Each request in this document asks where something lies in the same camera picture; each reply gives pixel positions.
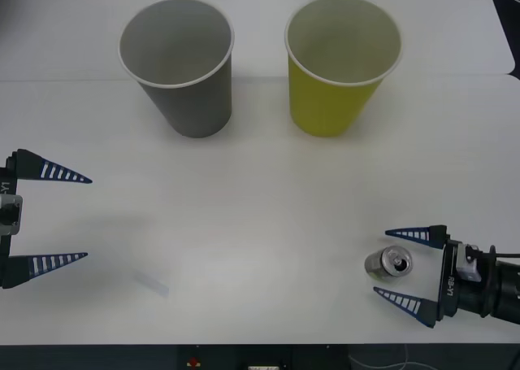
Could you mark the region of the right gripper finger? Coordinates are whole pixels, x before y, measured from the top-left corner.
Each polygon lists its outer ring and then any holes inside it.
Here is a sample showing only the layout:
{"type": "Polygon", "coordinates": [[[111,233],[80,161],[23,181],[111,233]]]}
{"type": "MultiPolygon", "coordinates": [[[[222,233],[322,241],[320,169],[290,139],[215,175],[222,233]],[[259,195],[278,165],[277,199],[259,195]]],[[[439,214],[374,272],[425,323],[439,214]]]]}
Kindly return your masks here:
{"type": "Polygon", "coordinates": [[[439,250],[442,250],[446,242],[449,240],[447,226],[441,224],[427,227],[390,229],[385,232],[385,235],[415,242],[439,250]]]}
{"type": "Polygon", "coordinates": [[[430,329],[435,327],[436,321],[439,319],[441,294],[438,294],[436,301],[432,301],[427,298],[398,293],[377,286],[373,287],[373,291],[409,316],[415,318],[419,323],[430,329]]]}

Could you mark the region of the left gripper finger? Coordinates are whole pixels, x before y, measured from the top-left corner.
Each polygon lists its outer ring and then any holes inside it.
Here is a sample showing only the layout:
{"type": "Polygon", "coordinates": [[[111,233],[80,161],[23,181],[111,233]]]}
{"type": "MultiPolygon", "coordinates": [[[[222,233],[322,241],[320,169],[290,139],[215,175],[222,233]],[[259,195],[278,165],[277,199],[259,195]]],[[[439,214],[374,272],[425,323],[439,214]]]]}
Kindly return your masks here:
{"type": "Polygon", "coordinates": [[[15,173],[19,179],[31,181],[61,181],[92,183],[93,181],[70,168],[42,158],[29,150],[15,152],[15,173]]]}
{"type": "Polygon", "coordinates": [[[10,256],[1,278],[1,287],[11,289],[34,278],[85,258],[86,252],[56,255],[10,256]]]}

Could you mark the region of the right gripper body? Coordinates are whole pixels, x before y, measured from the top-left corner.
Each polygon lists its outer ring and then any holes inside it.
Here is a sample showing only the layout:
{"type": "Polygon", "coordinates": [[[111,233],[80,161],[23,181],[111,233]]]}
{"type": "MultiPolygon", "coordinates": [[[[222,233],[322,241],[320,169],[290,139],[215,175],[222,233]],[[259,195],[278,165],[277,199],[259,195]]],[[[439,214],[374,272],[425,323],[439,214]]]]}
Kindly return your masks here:
{"type": "Polygon", "coordinates": [[[462,244],[449,238],[445,242],[443,251],[437,320],[442,320],[445,316],[452,317],[457,313],[461,287],[461,278],[457,269],[461,261],[462,244]]]}

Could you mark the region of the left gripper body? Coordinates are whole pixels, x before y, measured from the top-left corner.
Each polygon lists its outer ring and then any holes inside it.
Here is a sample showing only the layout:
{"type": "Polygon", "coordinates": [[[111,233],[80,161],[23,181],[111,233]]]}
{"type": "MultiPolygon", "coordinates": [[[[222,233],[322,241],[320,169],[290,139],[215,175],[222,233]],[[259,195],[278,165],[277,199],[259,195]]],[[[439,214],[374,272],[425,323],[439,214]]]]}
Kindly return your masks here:
{"type": "Polygon", "coordinates": [[[11,236],[20,226],[20,198],[16,196],[17,179],[12,157],[1,168],[1,282],[6,274],[11,250],[11,236]]]}

